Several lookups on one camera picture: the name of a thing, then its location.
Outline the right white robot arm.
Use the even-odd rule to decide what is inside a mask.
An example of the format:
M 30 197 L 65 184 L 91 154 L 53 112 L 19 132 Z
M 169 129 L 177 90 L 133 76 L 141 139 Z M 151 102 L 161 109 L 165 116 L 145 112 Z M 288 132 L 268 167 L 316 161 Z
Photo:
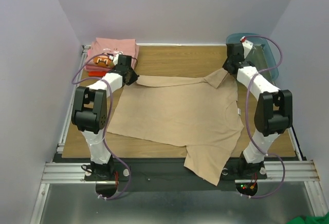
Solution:
M 268 81 L 255 65 L 247 61 L 253 43 L 241 39 L 239 43 L 228 43 L 227 58 L 223 68 L 247 88 L 247 95 L 257 100 L 254 113 L 255 132 L 248 146 L 241 153 L 236 173 L 248 178 L 265 172 L 264 159 L 273 142 L 293 123 L 293 95 L 289 90 L 280 90 Z

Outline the beige t shirt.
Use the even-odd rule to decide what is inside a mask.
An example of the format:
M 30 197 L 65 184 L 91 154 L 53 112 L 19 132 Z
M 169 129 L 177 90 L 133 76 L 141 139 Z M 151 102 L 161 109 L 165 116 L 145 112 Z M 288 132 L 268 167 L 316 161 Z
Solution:
M 244 127 L 237 100 L 224 69 L 201 78 L 141 76 L 123 89 L 107 131 L 185 147 L 185 167 L 217 185 Z

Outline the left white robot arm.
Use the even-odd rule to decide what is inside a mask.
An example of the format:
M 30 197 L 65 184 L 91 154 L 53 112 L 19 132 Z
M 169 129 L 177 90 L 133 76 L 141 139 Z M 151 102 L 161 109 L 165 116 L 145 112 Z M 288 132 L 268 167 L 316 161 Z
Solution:
M 82 166 L 82 170 L 86 177 L 95 177 L 96 180 L 110 180 L 115 174 L 113 153 L 105 142 L 113 93 L 139 78 L 132 67 L 132 56 L 118 54 L 113 59 L 111 56 L 110 53 L 101 53 L 88 60 L 109 61 L 113 67 L 103 77 L 94 77 L 95 83 L 76 88 L 71 113 L 71 122 L 82 133 L 90 152 L 90 164 Z

